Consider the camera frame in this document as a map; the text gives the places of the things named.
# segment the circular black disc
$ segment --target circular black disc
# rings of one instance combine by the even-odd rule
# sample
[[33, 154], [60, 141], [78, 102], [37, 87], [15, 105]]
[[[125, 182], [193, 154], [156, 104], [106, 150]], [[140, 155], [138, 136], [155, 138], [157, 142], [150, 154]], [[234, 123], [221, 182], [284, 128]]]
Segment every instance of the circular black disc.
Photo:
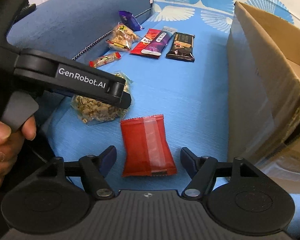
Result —
[[77, 224], [89, 207], [89, 196], [80, 188], [40, 179], [9, 192], [1, 211], [6, 222], [21, 232], [49, 234]]
[[268, 180], [242, 181], [230, 182], [210, 193], [207, 207], [215, 220], [231, 231], [252, 236], [285, 229], [295, 210], [291, 196]]

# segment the dark blue candy wrapper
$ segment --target dark blue candy wrapper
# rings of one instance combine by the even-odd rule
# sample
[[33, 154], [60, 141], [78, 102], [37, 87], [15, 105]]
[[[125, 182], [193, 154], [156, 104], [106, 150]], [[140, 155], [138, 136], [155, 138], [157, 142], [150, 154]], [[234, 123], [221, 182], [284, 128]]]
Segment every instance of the dark blue candy wrapper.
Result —
[[119, 16], [125, 25], [129, 27], [132, 31], [138, 32], [143, 30], [144, 28], [138, 23], [136, 18], [133, 16], [132, 13], [127, 12], [127, 11], [119, 11]]

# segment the patterned fabric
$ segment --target patterned fabric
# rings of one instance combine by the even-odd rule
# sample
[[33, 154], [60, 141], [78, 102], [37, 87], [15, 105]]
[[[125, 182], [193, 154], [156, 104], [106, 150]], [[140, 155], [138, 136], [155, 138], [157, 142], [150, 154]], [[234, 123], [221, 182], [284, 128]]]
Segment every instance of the patterned fabric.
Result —
[[[201, 20], [219, 31], [229, 33], [236, 0], [154, 0], [153, 15], [150, 21], [181, 21], [191, 17]], [[294, 24], [300, 20], [294, 17], [279, 0], [238, 0], [269, 13], [277, 15]]]

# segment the cardboard box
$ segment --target cardboard box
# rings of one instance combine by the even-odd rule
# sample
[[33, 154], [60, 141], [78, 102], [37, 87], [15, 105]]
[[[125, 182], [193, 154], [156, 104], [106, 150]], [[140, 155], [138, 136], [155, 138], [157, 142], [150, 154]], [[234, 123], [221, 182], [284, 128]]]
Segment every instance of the cardboard box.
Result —
[[300, 29], [236, 2], [227, 54], [228, 161], [242, 156], [300, 193]]

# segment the red and purple package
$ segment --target red and purple package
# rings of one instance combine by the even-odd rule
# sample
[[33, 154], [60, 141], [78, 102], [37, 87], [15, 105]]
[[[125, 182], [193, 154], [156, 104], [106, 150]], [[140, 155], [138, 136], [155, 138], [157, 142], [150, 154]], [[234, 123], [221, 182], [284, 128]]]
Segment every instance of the red and purple package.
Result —
[[160, 33], [160, 30], [149, 29], [143, 39], [134, 47], [130, 54], [159, 58], [156, 55], [143, 54], [141, 51]]
[[120, 125], [127, 152], [123, 177], [177, 174], [166, 140], [163, 114], [123, 120]]
[[148, 46], [146, 46], [141, 52], [143, 54], [150, 54], [161, 56], [161, 52], [167, 46], [170, 38], [174, 35], [177, 29], [170, 27], [163, 27], [161, 32], [150, 42]]
[[121, 21], [134, 32], [143, 30], [144, 28], [138, 23], [132, 13], [127, 11], [119, 11]]

